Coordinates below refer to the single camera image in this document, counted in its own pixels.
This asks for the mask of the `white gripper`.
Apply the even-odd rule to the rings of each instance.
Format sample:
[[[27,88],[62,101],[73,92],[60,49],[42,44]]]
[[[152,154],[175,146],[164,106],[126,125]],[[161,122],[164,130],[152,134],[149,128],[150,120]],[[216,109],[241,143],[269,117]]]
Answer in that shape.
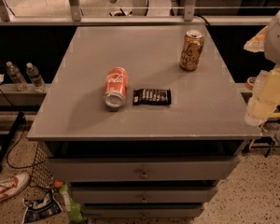
[[[244,50],[263,52],[268,27],[263,27],[256,35],[249,39]],[[280,64],[271,71],[261,70],[253,88],[253,94],[246,107],[245,123],[250,126],[260,126],[280,105]]]

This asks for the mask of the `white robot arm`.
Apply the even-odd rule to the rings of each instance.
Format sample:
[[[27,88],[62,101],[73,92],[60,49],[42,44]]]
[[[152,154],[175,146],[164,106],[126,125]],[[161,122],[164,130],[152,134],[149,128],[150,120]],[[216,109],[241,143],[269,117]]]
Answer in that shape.
[[[280,105],[280,10],[270,23],[248,40],[244,49],[251,52],[263,52],[274,68],[267,72],[261,70],[256,77],[249,99],[245,123],[259,126],[270,118],[280,118],[276,108]]]

